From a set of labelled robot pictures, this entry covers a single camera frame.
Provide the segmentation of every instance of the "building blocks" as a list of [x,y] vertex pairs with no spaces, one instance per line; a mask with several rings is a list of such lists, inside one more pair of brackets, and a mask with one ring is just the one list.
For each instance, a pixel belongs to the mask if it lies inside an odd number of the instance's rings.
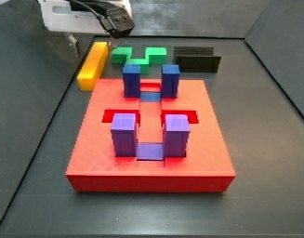
[[137,119],[134,113],[117,113],[111,126],[118,157],[137,157]]
[[183,73],[217,73],[222,55],[214,47],[177,46],[174,48],[174,64]]
[[163,47],[147,47],[145,59],[134,59],[133,47],[118,47],[113,51],[111,61],[115,64],[138,64],[141,65],[141,73],[150,73],[151,64],[167,63],[167,49]]
[[162,99],[175,99],[179,86],[179,66],[167,64],[162,68]]
[[185,114],[167,114],[165,124],[166,157],[186,157],[189,133],[189,117]]
[[158,92],[141,92],[141,101],[161,102],[161,93],[158,93]]
[[94,91],[109,58],[107,42],[97,42],[90,50],[87,60],[83,63],[78,82],[82,91]]
[[123,68],[125,97],[141,97],[141,65],[126,64]]
[[[161,102],[125,98],[123,84],[122,79],[101,79],[97,83],[66,170],[74,189],[78,192],[226,191],[235,170],[205,82],[181,80],[178,98]],[[141,93],[157,92],[162,84],[161,79],[145,79]],[[123,113],[131,115],[131,133],[137,122],[135,156],[117,154],[115,145],[122,146],[119,141],[114,143],[111,130],[117,129],[114,118],[121,116],[122,121]],[[133,149],[134,134],[129,141]],[[166,149],[174,152],[171,156],[166,155]]]
[[165,149],[162,143],[138,143],[137,147],[138,161],[163,161]]

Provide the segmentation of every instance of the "green t-shaped block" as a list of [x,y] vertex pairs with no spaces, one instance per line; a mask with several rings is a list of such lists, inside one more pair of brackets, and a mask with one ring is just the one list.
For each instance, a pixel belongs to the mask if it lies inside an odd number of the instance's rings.
[[167,63],[167,49],[163,47],[147,47],[146,59],[133,59],[134,48],[118,47],[113,51],[113,63],[115,64],[139,64],[141,73],[150,73],[151,64]]

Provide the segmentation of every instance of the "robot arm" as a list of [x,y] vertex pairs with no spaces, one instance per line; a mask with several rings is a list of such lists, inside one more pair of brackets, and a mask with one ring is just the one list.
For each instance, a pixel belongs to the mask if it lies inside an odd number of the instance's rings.
[[73,33],[110,34],[115,39],[130,35],[135,22],[130,0],[38,0],[46,28],[65,32],[79,55],[79,43]]

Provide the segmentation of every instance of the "gray wall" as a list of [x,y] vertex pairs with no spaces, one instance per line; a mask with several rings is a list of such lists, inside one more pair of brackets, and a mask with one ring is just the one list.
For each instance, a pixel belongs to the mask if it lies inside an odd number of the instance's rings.
[[304,0],[276,0],[246,42],[304,116]]
[[245,38],[272,0],[131,0],[134,35]]
[[[82,54],[94,36],[81,37]],[[45,29],[41,6],[0,6],[0,220],[38,150],[81,60]]]

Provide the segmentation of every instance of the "yellow bar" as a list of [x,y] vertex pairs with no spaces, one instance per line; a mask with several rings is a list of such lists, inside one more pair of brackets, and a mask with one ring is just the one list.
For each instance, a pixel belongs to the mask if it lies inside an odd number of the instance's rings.
[[83,63],[78,81],[82,91],[94,91],[109,58],[107,42],[97,42]]

